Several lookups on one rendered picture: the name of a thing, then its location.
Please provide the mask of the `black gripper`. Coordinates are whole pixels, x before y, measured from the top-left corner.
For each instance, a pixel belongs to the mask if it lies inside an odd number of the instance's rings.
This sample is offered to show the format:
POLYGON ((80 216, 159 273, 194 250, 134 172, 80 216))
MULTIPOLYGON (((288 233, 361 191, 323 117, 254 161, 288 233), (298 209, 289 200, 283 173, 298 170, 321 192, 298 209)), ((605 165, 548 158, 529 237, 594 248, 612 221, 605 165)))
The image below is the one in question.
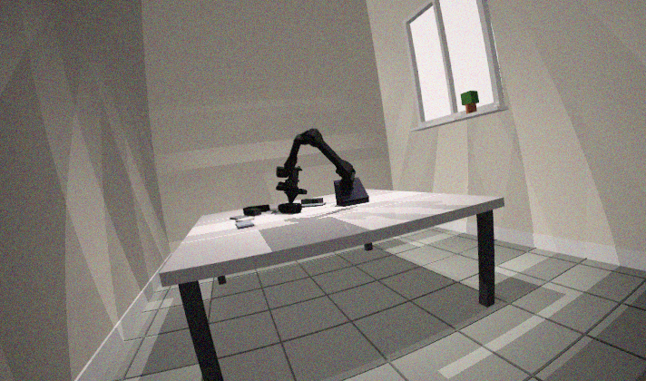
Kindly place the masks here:
POLYGON ((298 178, 295 177, 289 177, 287 179, 288 181, 288 186, 286 185, 277 185, 276 190, 284 190, 288 196, 289 203, 293 203, 294 199, 298 196, 298 194, 307 194, 307 190, 304 189, 299 189, 298 187, 298 178))

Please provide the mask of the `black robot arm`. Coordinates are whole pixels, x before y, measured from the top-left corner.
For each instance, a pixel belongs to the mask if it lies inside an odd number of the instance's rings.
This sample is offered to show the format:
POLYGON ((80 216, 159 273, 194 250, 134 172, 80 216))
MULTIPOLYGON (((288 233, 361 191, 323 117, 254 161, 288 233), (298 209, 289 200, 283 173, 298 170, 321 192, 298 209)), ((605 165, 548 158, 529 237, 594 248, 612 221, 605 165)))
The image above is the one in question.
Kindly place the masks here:
POLYGON ((278 178, 287 178, 295 177, 299 178, 299 171, 302 169, 298 166, 295 167, 297 163, 297 154, 299 151, 300 144, 310 144, 313 147, 317 147, 335 166, 336 173, 341 176, 342 179, 339 182, 342 189, 349 190, 353 189, 353 182, 356 171, 354 170, 352 164, 348 161, 342 160, 323 140, 322 135, 317 129, 310 129, 309 131, 303 132, 296 136, 293 141, 289 157, 284 163, 284 167, 276 168, 276 176, 278 178))

